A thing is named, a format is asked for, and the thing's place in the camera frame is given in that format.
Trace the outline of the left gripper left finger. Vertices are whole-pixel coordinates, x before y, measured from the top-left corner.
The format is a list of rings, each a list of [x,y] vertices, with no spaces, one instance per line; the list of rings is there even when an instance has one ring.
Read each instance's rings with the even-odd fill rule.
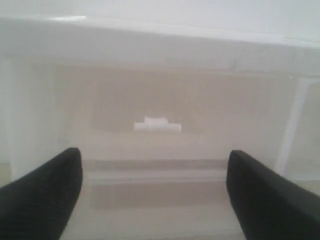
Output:
[[[81,152],[71,147],[0,189],[2,240],[58,240],[83,184]]]

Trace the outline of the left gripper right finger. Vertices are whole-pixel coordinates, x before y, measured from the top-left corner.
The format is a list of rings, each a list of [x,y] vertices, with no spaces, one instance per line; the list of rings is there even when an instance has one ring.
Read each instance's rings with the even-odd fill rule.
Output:
[[[242,150],[232,150],[226,189],[247,240],[318,240],[320,197]]]

